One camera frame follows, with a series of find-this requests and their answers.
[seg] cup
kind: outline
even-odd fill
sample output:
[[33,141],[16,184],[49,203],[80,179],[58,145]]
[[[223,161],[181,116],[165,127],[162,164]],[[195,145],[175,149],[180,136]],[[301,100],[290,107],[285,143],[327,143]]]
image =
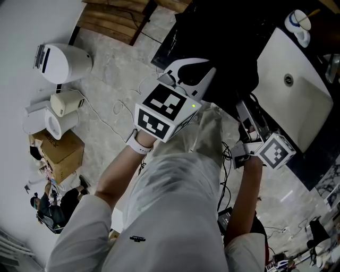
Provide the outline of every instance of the cup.
[[307,15],[300,11],[295,10],[291,12],[285,20],[286,29],[291,33],[301,33],[303,42],[309,39],[308,31],[311,29],[311,23]]

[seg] white cylinder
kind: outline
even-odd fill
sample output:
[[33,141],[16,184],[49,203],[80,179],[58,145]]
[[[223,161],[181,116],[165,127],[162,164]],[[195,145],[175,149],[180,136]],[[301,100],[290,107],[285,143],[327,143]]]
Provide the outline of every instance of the white cylinder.
[[85,77],[92,70],[90,55],[75,46],[46,44],[41,74],[54,84],[71,82]]
[[55,114],[63,117],[80,108],[84,103],[84,97],[78,91],[64,91],[51,95],[50,102]]
[[64,117],[58,117],[52,110],[47,109],[45,115],[46,129],[56,140],[60,140],[67,130],[78,124],[78,121],[77,112],[71,112]]

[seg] gray floor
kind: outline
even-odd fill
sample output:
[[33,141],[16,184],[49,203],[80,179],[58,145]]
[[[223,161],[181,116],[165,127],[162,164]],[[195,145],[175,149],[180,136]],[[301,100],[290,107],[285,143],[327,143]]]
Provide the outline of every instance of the gray floor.
[[[174,13],[165,8],[157,8],[151,17],[144,32],[159,41],[163,41],[175,23]],[[85,49],[93,58],[93,69],[89,76],[64,85],[63,88],[80,90],[91,102],[99,116],[109,123],[116,132],[127,138],[133,128],[132,117],[125,108],[120,111],[117,103],[113,112],[113,105],[121,99],[133,111],[134,103],[138,98],[135,91],[140,82],[147,77],[140,86],[147,86],[150,77],[156,77],[156,72],[150,62],[156,53],[159,44],[144,35],[140,35],[133,47],[106,36],[81,29],[75,45]],[[80,123],[73,130],[85,142],[84,160],[81,173],[94,185],[100,174],[115,156],[125,146],[118,135],[110,128],[98,121],[87,103],[79,109]],[[223,113],[223,140],[234,146],[239,138],[237,122]],[[242,177],[242,169],[231,169],[227,185],[231,191],[231,205],[235,202]],[[323,198],[316,189],[309,192],[296,176],[287,168],[278,171],[269,171],[265,168],[261,183],[257,215],[264,226],[287,230],[284,233],[274,232],[267,228],[269,246],[276,253],[287,251],[287,255],[300,252],[306,248],[307,235],[304,223],[305,218],[327,213]],[[222,207],[228,203],[229,195],[223,200]]]

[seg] white wall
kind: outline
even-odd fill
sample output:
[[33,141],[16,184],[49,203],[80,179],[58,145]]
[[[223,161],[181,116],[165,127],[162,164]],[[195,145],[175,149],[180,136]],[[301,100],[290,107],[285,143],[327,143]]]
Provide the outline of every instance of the white wall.
[[42,266],[57,235],[38,223],[29,203],[34,192],[23,188],[30,176],[23,109],[46,95],[40,89],[55,89],[32,69],[37,46],[68,43],[83,8],[81,0],[5,0],[0,6],[0,227],[26,241]]

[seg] chair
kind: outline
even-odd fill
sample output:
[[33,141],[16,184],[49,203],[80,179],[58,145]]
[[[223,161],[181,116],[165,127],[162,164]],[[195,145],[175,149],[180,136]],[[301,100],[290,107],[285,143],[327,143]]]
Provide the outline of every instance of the chair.
[[52,218],[43,215],[41,212],[37,212],[36,217],[39,222],[44,223],[54,234],[60,234],[64,229],[64,227],[57,225]]

